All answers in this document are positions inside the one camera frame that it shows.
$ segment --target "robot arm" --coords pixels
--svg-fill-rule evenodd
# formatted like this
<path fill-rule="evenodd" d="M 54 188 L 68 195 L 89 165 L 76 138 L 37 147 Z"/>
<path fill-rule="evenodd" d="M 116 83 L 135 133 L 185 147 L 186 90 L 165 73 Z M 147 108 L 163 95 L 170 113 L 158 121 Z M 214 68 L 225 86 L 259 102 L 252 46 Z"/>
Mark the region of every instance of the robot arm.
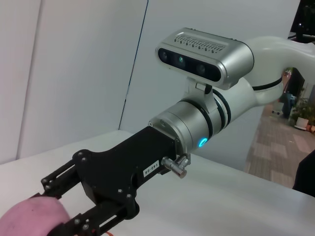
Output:
<path fill-rule="evenodd" d="M 279 77 L 289 66 L 313 82 L 315 45 L 275 37 L 246 43 L 181 29 L 157 47 L 161 64 L 184 73 L 184 98 L 152 118 L 149 126 L 111 150 L 81 150 L 51 173 L 37 196 L 61 198 L 82 183 L 95 207 L 55 227 L 49 236 L 99 236 L 139 213 L 137 189 L 156 174 L 185 177 L 190 153 L 252 107 L 278 99 Z"/>

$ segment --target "blue led light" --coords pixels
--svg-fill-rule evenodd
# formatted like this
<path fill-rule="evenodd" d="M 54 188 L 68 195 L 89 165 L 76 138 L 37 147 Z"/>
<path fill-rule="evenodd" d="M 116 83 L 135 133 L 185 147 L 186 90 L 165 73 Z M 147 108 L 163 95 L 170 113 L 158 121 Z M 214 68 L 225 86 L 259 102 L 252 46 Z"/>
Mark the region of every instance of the blue led light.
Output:
<path fill-rule="evenodd" d="M 208 141 L 207 138 L 202 139 L 199 143 L 199 147 L 202 147 L 207 141 Z"/>

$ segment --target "white partition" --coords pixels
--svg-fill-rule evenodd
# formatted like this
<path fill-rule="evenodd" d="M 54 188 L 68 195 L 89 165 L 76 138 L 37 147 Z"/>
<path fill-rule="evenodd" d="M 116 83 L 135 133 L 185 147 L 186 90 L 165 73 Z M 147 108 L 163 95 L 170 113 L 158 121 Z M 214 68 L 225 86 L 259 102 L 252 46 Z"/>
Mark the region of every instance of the white partition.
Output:
<path fill-rule="evenodd" d="M 18 149 L 40 0 L 0 0 L 0 164 Z"/>
<path fill-rule="evenodd" d="M 119 127 L 146 0 L 43 0 L 18 157 Z"/>
<path fill-rule="evenodd" d="M 169 34 L 188 27 L 239 40 L 286 38 L 298 4 L 299 0 L 149 1 L 121 129 L 137 132 L 182 98 L 185 77 L 155 58 L 156 46 Z M 242 170 L 261 112 L 255 108 L 243 114 L 196 154 Z"/>

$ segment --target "camera vent grille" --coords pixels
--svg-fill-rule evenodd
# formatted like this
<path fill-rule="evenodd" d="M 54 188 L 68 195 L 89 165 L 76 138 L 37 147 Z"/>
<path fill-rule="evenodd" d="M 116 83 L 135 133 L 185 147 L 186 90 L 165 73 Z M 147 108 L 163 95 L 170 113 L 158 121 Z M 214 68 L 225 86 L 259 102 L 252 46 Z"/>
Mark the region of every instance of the camera vent grille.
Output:
<path fill-rule="evenodd" d="M 174 42 L 178 44 L 186 45 L 186 46 L 198 49 L 198 50 L 203 50 L 209 53 L 218 53 L 225 48 L 225 46 L 218 43 L 205 42 L 205 41 L 188 37 L 185 35 L 177 35 L 174 38 Z"/>

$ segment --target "metal knob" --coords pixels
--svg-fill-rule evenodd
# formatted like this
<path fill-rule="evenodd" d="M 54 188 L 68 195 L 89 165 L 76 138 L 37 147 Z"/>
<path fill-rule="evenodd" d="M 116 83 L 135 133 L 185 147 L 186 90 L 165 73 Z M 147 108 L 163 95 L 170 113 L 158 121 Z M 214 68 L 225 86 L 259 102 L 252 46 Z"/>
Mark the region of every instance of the metal knob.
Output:
<path fill-rule="evenodd" d="M 161 164 L 174 172 L 179 178 L 184 178 L 187 174 L 185 167 L 190 164 L 189 157 L 184 155 L 173 161 L 172 159 L 165 156 L 163 157 Z"/>

